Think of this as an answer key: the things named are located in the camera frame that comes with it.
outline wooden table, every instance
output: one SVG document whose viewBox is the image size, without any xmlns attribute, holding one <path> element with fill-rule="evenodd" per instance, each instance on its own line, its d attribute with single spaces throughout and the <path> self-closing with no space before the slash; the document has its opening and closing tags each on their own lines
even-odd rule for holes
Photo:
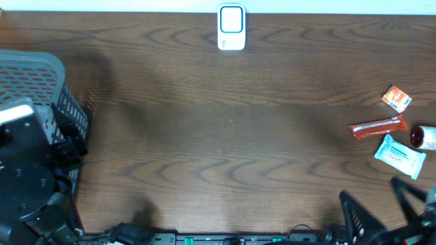
<svg viewBox="0 0 436 245">
<path fill-rule="evenodd" d="M 88 232 L 321 228 L 343 222 L 342 189 L 404 224 L 388 183 L 400 172 L 373 157 L 382 136 L 357 142 L 348 125 L 394 116 L 391 84 L 413 98 L 410 127 L 436 125 L 436 16 L 249 14 L 240 52 L 217 48 L 215 14 L 5 12 L 0 29 L 0 48 L 57 55 L 92 111 Z"/>
</svg>

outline white plug-in device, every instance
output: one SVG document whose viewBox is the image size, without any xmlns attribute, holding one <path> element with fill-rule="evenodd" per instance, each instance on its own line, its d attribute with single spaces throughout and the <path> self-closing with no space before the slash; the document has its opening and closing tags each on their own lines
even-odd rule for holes
<svg viewBox="0 0 436 245">
<path fill-rule="evenodd" d="M 242 50 L 245 47 L 245 8 L 223 4 L 218 9 L 218 48 Z"/>
</svg>

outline mesh basket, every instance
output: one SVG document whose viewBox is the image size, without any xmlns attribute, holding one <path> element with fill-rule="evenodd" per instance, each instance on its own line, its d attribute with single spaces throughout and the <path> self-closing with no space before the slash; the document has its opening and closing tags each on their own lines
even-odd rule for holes
<svg viewBox="0 0 436 245">
<path fill-rule="evenodd" d="M 50 104 L 70 117 L 87 139 L 88 118 L 65 85 L 65 68 L 52 54 L 0 50 L 0 105 L 17 99 L 30 98 L 44 122 L 50 144 L 64 141 Z M 79 169 L 69 173 L 73 190 L 77 186 Z"/>
</svg>

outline white packet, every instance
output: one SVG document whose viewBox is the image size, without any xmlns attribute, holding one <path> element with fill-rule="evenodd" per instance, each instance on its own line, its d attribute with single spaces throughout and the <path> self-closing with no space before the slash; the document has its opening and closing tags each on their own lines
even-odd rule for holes
<svg viewBox="0 0 436 245">
<path fill-rule="evenodd" d="M 395 167 L 416 180 L 420 173 L 426 154 L 417 152 L 396 142 L 390 135 L 384 137 L 383 143 L 375 153 L 376 159 Z"/>
</svg>

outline orange packet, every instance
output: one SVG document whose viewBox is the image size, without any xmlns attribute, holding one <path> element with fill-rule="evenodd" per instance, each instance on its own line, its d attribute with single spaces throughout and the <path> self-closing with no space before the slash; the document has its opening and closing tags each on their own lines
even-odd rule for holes
<svg viewBox="0 0 436 245">
<path fill-rule="evenodd" d="M 360 140 L 371 135 L 385 134 L 398 130 L 406 131 L 408 127 L 403 119 L 403 115 L 399 114 L 385 120 L 367 122 L 361 125 L 350 125 L 349 129 L 351 129 L 354 137 Z"/>
<path fill-rule="evenodd" d="M 383 95 L 381 100 L 394 108 L 398 113 L 401 113 L 404 112 L 406 107 L 410 104 L 411 97 L 396 86 L 392 86 L 389 88 L 388 92 Z"/>
</svg>

